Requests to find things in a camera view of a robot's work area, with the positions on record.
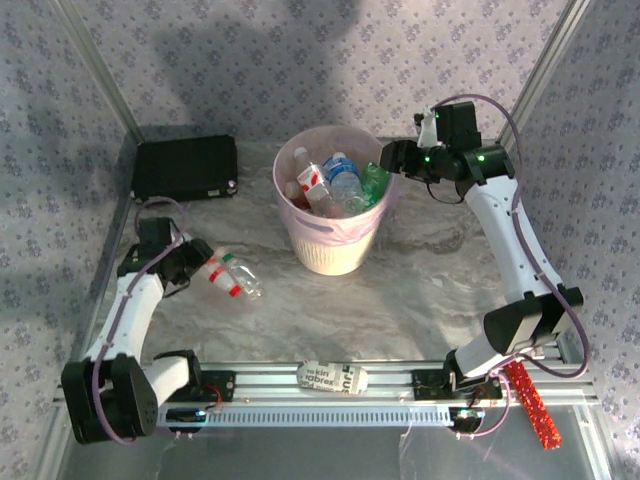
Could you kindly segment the black ribbed carrying case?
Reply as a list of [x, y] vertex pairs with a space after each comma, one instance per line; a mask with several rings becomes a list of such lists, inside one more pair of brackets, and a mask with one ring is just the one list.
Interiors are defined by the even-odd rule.
[[131, 191], [138, 200], [228, 198], [238, 191], [238, 149], [230, 135], [137, 146]]

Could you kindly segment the aluminium frame post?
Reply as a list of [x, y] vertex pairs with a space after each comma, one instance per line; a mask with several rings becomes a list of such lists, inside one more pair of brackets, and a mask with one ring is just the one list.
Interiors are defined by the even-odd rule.
[[520, 132], [534, 112], [537, 102], [545, 92], [553, 73], [566, 50], [571, 46], [589, 9], [595, 0], [505, 0], [513, 7], [518, 20], [538, 38], [539, 55], [532, 64], [517, 100], [511, 111], [512, 119]]
[[142, 143], [144, 141], [142, 131], [73, 0], [48, 0], [48, 2], [115, 117], [137, 144]]

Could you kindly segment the white cap red-white label bottle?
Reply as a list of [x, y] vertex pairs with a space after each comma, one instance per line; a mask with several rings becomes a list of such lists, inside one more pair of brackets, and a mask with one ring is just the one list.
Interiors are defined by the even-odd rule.
[[294, 151], [296, 181], [301, 187], [312, 212], [321, 217], [334, 218], [336, 205], [321, 167], [311, 160], [306, 148]]

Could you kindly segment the small black circuit board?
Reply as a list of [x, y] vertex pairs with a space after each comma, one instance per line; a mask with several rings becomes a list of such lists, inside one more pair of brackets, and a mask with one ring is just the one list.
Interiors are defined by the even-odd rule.
[[166, 412], [165, 421], [173, 433], [197, 433], [207, 421], [207, 412], [201, 408], [171, 408]]
[[450, 419], [453, 424], [449, 427], [454, 433], [476, 434], [480, 431], [486, 412], [482, 408], [452, 407], [449, 409]]

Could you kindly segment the blue label clear bottle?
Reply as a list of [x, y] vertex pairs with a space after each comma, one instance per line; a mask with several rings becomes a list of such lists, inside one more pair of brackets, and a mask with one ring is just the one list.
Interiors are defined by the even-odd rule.
[[324, 163], [328, 174], [331, 194], [348, 216], [355, 216], [366, 210], [368, 201], [362, 190], [356, 163], [343, 152], [336, 152]]

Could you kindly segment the red glitter strip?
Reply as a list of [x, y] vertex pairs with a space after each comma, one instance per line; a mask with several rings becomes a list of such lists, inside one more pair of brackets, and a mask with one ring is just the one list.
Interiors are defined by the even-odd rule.
[[545, 450], [561, 448], [562, 436], [523, 363], [512, 361], [504, 367], [504, 370], [518, 394], [520, 403], [542, 447]]

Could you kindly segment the newsprint wrapped roll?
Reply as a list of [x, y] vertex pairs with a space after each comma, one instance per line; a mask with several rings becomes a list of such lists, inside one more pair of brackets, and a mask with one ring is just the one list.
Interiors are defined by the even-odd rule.
[[301, 388], [346, 395], [360, 395], [369, 386], [369, 374], [350, 363], [307, 360], [296, 372]]

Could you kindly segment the reddish brown plastic bottle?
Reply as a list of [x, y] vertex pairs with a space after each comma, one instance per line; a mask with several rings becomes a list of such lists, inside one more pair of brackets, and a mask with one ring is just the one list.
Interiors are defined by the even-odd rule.
[[285, 197], [297, 208], [306, 210], [309, 204], [302, 187], [297, 181], [288, 181], [284, 186]]

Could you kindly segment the cream plastic waste bin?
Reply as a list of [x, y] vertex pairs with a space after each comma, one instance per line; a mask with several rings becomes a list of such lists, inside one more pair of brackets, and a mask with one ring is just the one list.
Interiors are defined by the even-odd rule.
[[327, 276], [340, 276], [356, 270], [368, 255], [377, 231], [392, 210], [384, 215], [378, 228], [360, 241], [342, 246], [324, 246], [289, 234], [294, 253], [309, 270]]

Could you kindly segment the green cap clear bottle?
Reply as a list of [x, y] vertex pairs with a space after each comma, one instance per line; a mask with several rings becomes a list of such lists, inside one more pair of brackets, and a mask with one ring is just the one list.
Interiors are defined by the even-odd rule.
[[225, 254], [223, 260], [230, 275], [249, 298], [258, 299], [264, 295], [261, 280], [246, 261], [231, 253]]

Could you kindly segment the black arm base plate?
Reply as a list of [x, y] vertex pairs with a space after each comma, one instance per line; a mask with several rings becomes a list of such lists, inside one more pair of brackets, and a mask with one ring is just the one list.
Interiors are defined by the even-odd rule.
[[236, 372], [233, 370], [203, 370], [195, 398], [205, 403], [230, 403], [234, 398]]
[[501, 384], [487, 376], [459, 381], [453, 372], [436, 369], [411, 371], [411, 385], [416, 401], [426, 400], [500, 400]]

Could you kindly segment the green plastic bottle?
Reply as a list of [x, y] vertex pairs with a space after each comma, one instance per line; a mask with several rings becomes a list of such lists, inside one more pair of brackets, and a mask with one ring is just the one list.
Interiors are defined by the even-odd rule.
[[385, 195], [391, 174], [378, 164], [370, 162], [361, 176], [361, 189], [367, 208], [376, 205]]

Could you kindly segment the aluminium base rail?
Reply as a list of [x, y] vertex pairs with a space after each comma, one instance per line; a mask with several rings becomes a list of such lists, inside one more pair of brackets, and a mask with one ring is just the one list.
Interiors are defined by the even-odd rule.
[[[247, 406], [408, 406], [415, 404], [411, 372], [438, 370], [439, 362], [360, 362], [368, 373], [368, 388], [360, 395], [327, 393], [301, 388], [296, 379], [297, 363], [206, 363], [206, 370], [232, 370], [236, 373], [232, 403]], [[538, 393], [547, 406], [597, 405], [591, 377], [587, 374], [561, 380], [537, 367], [527, 368]]]

